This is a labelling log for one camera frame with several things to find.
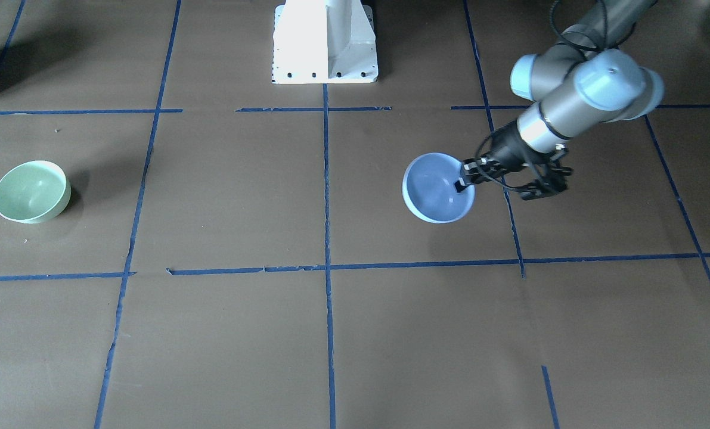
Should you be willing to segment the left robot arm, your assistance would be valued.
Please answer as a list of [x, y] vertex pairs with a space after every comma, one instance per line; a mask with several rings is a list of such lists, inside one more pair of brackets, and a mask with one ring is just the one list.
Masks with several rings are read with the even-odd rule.
[[[531, 105], [461, 164], [456, 192], [490, 182], [523, 200], [560, 194], [572, 174], [561, 164], [568, 141], [597, 124], [647, 115], [660, 104], [662, 77], [619, 48], [654, 2], [598, 1], [565, 30], [556, 26], [558, 5], [549, 11], [556, 43], [519, 58], [510, 73], [511, 91]], [[523, 169], [534, 174], [532, 182], [504, 185], [505, 175]]]

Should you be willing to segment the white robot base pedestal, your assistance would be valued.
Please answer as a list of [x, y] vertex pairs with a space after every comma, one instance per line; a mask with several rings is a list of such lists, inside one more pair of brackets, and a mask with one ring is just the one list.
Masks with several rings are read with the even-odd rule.
[[373, 7], [362, 1], [287, 1], [275, 8], [271, 81], [369, 84], [379, 78]]

